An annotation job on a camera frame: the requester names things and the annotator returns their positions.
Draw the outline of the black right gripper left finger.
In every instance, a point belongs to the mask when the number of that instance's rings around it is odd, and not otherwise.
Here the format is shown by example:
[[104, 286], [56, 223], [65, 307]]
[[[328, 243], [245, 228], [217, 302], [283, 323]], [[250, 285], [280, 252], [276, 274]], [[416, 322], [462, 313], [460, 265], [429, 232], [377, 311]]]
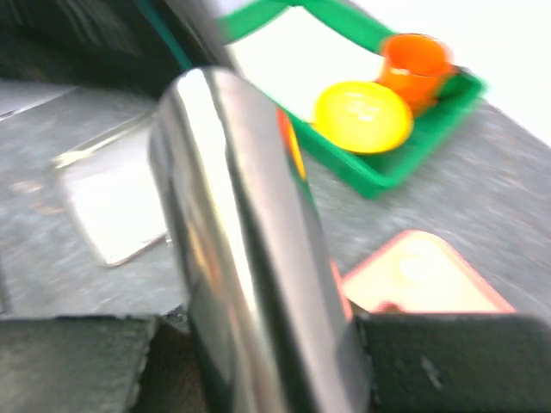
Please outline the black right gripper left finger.
[[5, 318], [3, 412], [128, 412], [158, 327], [152, 317]]

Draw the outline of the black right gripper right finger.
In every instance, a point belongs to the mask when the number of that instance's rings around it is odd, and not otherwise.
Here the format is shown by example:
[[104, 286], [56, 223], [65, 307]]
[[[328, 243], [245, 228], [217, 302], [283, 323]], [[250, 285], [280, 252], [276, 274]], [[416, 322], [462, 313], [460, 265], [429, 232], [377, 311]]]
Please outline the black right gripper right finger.
[[362, 314], [378, 412], [548, 412], [550, 326], [519, 314]]

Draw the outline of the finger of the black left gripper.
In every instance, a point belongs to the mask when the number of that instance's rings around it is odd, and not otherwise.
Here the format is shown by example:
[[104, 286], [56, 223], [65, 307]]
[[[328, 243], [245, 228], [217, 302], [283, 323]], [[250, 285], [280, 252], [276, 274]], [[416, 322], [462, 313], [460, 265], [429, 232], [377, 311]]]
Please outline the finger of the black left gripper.
[[232, 67], [202, 1], [1, 2], [1, 76], [160, 97], [185, 71]]

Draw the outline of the pink tray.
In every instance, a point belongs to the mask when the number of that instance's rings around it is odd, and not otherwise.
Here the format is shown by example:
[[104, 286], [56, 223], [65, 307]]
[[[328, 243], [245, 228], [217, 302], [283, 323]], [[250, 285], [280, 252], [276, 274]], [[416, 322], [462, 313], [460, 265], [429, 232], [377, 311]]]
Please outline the pink tray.
[[426, 231], [403, 231], [349, 271], [341, 291], [370, 312], [513, 313], [510, 305], [450, 244]]

